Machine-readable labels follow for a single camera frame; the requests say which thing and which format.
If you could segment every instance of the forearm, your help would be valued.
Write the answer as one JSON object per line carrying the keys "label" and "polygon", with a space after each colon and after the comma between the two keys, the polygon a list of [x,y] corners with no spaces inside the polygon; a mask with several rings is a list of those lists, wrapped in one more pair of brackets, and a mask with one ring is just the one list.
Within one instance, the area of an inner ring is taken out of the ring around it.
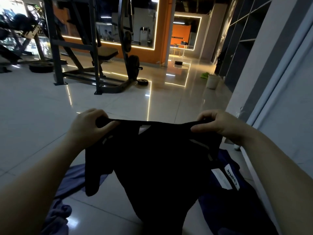
{"label": "forearm", "polygon": [[313,180],[269,138],[251,130],[243,147],[284,234],[313,231]]}
{"label": "forearm", "polygon": [[40,232],[55,193],[79,153],[75,146],[62,142],[1,191],[0,234]]}

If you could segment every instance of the white bucket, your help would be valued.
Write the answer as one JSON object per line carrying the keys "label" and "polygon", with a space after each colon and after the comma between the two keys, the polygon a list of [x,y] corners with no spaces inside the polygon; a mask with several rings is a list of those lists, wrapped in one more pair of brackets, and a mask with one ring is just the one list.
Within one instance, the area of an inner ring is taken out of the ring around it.
{"label": "white bucket", "polygon": [[219,76],[217,75],[209,75],[207,81],[207,88],[209,89],[216,89],[219,83]]}

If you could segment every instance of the orange wall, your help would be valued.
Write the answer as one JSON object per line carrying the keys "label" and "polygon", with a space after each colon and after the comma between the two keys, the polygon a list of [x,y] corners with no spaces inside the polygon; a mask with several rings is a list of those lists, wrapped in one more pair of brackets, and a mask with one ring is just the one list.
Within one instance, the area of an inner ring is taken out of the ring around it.
{"label": "orange wall", "polygon": [[173,31],[172,31],[172,39],[171,44],[180,44],[181,41],[188,42],[189,41],[189,34],[190,34],[190,25],[176,25],[173,24]]}
{"label": "orange wall", "polygon": [[[156,38],[155,38],[155,49],[149,50],[149,49],[140,49],[140,48],[132,48],[129,55],[138,55],[140,62],[146,62],[146,63],[154,63],[154,64],[162,64],[164,62],[164,55],[166,54],[166,51],[164,52],[164,49],[166,50],[165,45],[167,45],[167,37],[168,37],[168,26],[170,22],[170,16],[168,14],[170,13],[171,9],[171,2],[172,0],[159,0],[159,13],[158,13],[158,23],[157,23],[157,32],[156,32]],[[60,16],[61,13],[58,13],[59,19],[65,19],[67,17]],[[64,38],[66,41],[73,42],[73,43],[82,43],[79,39],[71,39],[71,38]],[[118,58],[123,58],[123,53],[121,46],[119,45],[112,45],[108,43],[102,43],[102,46],[106,47],[114,47],[118,49],[119,54],[116,56]]]}

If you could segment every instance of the white label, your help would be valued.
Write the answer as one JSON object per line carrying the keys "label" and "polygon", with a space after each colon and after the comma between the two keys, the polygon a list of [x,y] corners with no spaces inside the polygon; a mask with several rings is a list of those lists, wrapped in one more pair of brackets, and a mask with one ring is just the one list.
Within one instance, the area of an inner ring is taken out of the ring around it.
{"label": "white label", "polygon": [[223,174],[223,172],[217,168],[211,170],[213,174],[216,176],[218,182],[220,183],[221,187],[224,189],[232,189],[231,184],[227,180],[226,176]]}
{"label": "white label", "polygon": [[233,174],[232,168],[230,167],[229,164],[227,164],[225,166],[225,171],[228,174],[229,178],[232,180],[232,182],[234,183],[235,187],[237,188],[237,190],[240,189],[239,183],[237,178],[235,177],[235,175]]}

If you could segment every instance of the glossy floor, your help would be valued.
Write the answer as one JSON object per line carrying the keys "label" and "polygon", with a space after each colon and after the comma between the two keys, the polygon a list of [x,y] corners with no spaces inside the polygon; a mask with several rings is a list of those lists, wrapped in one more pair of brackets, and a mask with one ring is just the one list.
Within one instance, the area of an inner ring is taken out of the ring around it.
{"label": "glossy floor", "polygon": [[[68,66],[75,69],[69,58]],[[80,56],[84,66],[91,58]],[[39,161],[63,139],[76,115],[88,108],[104,109],[110,118],[184,123],[196,119],[206,109],[225,109],[231,92],[220,82],[216,90],[205,87],[203,72],[213,72],[214,66],[183,59],[183,68],[175,68],[171,56],[169,67],[143,66],[138,78],[149,85],[132,85],[120,94],[94,95],[95,86],[65,79],[68,85],[54,86],[53,74],[34,74],[27,66],[12,66],[11,73],[0,74],[0,186],[9,183]],[[104,63],[107,76],[125,79],[121,61]],[[242,174],[251,179],[241,154],[229,147],[239,162]],[[84,163],[84,152],[73,165]],[[110,175],[93,197],[78,192],[64,200],[72,206],[69,218],[70,234],[137,234],[140,220],[115,174]],[[196,203],[188,212],[185,234],[210,234],[200,206]]]}

